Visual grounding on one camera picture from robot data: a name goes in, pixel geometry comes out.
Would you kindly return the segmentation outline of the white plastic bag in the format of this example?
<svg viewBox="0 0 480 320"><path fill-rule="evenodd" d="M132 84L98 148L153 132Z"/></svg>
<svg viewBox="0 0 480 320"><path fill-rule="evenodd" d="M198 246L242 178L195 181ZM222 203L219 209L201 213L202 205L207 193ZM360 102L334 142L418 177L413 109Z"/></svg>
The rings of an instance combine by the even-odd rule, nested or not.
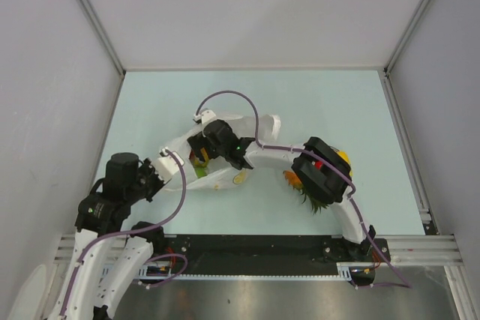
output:
<svg viewBox="0 0 480 320"><path fill-rule="evenodd" d="M238 137L254 136L255 117L238 115L228 112L219 112L217 116L228 123ZM198 178L191 162L191 147L188 138L197 133L199 125L194 125L185 134L169 141L166 147L176 151L185 161L185 176L189 190L226 190L232 189L243 183L251 171L249 169L237 170L231 167L225 159L219 157L207 162L209 174ZM279 115L262 115L259 117L259 140L263 143L275 143L281 129L281 117Z"/></svg>

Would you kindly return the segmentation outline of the green fake fruit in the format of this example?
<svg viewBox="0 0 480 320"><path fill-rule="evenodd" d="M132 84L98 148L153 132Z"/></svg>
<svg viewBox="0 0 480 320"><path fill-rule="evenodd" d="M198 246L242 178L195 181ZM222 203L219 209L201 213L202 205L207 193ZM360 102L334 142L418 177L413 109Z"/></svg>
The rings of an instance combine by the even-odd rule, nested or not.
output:
<svg viewBox="0 0 480 320"><path fill-rule="evenodd" d="M195 164L193 170L198 178L203 178L209 175L209 168L206 164Z"/></svg>

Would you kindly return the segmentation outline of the orange fake pineapple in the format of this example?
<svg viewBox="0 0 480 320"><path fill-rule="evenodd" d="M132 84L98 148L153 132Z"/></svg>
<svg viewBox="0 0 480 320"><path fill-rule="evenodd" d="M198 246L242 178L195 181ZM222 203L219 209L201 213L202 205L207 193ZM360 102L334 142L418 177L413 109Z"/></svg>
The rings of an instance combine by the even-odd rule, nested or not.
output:
<svg viewBox="0 0 480 320"><path fill-rule="evenodd" d="M315 199L307 190L305 185L300 181L298 176L292 171L283 171L283 178L288 185L297 191L301 197L301 203L308 203L313 214L321 213L322 210L328 208L328 204Z"/></svg>

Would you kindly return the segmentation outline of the yellow fake mango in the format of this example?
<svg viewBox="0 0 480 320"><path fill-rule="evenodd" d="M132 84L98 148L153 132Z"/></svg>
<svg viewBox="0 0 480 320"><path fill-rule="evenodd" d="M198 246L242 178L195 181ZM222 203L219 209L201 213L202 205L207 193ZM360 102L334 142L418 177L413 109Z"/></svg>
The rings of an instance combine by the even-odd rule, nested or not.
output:
<svg viewBox="0 0 480 320"><path fill-rule="evenodd" d="M349 176L352 177L353 176L353 168L352 168L352 165L351 165L351 162L350 162L350 159L347 155L347 153L345 151L341 151L341 150L336 150L336 153L337 155L342 158L349 166Z"/></svg>

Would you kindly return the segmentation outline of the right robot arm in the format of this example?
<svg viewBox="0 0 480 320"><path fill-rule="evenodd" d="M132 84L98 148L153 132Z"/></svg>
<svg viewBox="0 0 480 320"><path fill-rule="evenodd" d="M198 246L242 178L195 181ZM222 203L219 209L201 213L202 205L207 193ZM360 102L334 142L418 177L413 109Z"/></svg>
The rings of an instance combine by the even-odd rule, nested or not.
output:
<svg viewBox="0 0 480 320"><path fill-rule="evenodd" d="M222 157L237 170L290 169L313 211L322 205L333 211L342 228L347 255L363 261L373 252L376 232L353 201L356 186L351 166L320 138L312 136L301 147L267 145L253 137L239 137L225 121L215 120L195 131L187 143L202 162Z"/></svg>

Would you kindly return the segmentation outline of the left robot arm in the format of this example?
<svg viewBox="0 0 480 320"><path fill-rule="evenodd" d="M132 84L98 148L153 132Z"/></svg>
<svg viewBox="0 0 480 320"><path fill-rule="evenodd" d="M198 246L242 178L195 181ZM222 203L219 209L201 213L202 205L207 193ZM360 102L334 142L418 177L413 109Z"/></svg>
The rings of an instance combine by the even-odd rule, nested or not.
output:
<svg viewBox="0 0 480 320"><path fill-rule="evenodd" d="M161 225L140 222L122 230L131 208L154 196L179 170L163 153L141 160L117 153L78 206L70 264L50 319L112 319L128 287L148 260L166 250Z"/></svg>

